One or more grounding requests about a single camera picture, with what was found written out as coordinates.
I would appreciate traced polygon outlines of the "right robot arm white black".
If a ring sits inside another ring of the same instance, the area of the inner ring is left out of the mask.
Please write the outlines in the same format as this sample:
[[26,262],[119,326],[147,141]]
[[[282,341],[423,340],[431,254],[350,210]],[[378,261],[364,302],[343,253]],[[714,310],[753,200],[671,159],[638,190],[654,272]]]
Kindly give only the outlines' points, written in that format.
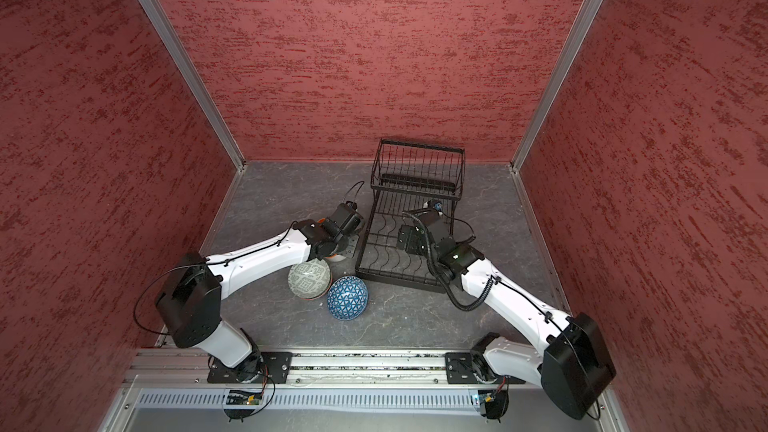
[[530,351],[489,334],[475,349],[481,371],[539,386],[573,419],[600,416],[598,400],[616,368],[597,322],[547,304],[505,276],[470,241],[457,241],[441,211],[429,207],[402,214],[398,246],[424,256],[429,273],[463,312],[493,309],[530,344]]

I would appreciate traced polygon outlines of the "right corner aluminium profile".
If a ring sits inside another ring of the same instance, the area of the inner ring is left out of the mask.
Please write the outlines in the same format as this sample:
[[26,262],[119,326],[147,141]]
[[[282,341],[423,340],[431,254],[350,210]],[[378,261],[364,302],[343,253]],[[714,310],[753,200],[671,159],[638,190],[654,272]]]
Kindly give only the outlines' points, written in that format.
[[534,141],[553,106],[570,68],[600,10],[604,0],[583,0],[571,25],[561,52],[553,67],[550,78],[542,92],[531,121],[511,161],[511,173],[519,175],[523,164],[532,150]]

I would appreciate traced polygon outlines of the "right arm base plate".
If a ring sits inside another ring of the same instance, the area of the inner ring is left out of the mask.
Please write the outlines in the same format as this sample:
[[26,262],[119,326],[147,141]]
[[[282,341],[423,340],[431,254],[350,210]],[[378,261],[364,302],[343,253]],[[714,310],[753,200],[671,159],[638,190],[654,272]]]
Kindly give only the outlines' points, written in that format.
[[448,352],[444,355],[446,379],[450,385],[525,385],[512,376],[493,372],[481,355],[472,352]]

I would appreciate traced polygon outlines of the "blue patterned ceramic bowl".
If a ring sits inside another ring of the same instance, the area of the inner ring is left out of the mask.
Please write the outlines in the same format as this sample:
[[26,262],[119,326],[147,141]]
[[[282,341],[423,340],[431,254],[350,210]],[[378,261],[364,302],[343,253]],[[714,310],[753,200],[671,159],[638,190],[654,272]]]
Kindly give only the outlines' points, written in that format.
[[337,320],[354,320],[365,311],[368,298],[368,288],[362,279],[344,276],[336,280],[329,289],[328,311]]

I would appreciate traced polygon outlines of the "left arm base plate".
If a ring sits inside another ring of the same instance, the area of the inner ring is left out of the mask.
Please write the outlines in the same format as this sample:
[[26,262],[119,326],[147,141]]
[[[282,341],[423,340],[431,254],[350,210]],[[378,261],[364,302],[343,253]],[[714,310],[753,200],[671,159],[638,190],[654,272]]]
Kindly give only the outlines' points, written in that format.
[[219,359],[209,357],[207,382],[210,384],[266,384],[287,382],[294,355],[291,352],[252,353],[240,365],[226,367]]

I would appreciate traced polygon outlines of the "corner aluminium profile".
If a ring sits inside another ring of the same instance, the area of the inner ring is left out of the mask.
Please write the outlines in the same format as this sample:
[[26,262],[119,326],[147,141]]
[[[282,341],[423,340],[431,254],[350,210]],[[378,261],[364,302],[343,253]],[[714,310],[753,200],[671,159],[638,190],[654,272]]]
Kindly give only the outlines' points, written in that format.
[[523,164],[532,150],[534,141],[553,106],[570,68],[600,10],[604,0],[583,0],[571,25],[561,52],[553,67],[550,78],[542,92],[531,121],[511,161],[511,173],[519,175]]
[[244,154],[226,125],[160,0],[138,1],[237,172],[242,173],[247,163]]

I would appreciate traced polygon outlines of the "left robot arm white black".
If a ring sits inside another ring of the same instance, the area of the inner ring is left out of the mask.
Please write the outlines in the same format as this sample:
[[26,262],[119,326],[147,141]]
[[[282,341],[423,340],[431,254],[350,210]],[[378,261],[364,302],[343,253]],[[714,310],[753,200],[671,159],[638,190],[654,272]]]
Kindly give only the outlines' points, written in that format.
[[155,299],[167,333],[177,347],[199,348],[242,381],[253,380],[262,370],[261,353],[222,318],[222,302],[274,272],[339,255],[362,222],[357,204],[345,201],[321,221],[295,221],[254,245],[206,258],[187,255],[169,271]]

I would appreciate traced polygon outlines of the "aluminium mounting rail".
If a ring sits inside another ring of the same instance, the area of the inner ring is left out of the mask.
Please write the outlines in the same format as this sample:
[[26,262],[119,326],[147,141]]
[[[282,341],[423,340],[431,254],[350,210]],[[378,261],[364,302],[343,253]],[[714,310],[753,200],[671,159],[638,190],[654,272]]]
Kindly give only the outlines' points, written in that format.
[[[285,384],[288,387],[460,387],[446,379],[444,350],[429,349],[293,349],[294,357]],[[144,348],[136,351],[123,384],[171,387],[214,387],[210,384],[209,355],[200,349]]]

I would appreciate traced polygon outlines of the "left corner aluminium profile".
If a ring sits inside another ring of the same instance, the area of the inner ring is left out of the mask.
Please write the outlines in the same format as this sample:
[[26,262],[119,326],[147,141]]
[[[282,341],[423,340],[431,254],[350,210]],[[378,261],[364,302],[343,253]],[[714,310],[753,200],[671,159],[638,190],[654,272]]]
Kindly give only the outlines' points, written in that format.
[[237,172],[242,173],[247,163],[244,154],[226,125],[160,0],[138,1]]

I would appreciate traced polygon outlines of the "white pink bowl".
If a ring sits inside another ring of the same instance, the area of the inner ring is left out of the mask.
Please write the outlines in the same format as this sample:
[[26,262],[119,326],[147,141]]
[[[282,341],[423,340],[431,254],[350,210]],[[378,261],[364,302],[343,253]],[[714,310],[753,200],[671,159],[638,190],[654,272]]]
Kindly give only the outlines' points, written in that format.
[[344,261],[346,259],[349,259],[349,258],[351,258],[353,256],[354,256],[353,253],[349,253],[347,251],[342,251],[340,253],[335,253],[335,254],[333,254],[331,256],[326,257],[326,260],[331,262],[331,263],[336,263],[336,262],[341,262],[341,261]]

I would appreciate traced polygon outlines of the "green patterned ceramic bowl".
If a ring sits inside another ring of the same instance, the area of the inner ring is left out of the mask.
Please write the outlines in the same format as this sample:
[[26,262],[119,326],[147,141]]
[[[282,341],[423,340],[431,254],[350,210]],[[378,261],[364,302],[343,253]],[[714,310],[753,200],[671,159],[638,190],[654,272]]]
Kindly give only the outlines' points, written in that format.
[[322,297],[332,284],[331,268],[325,260],[296,264],[288,273],[290,291],[298,298],[314,300]]

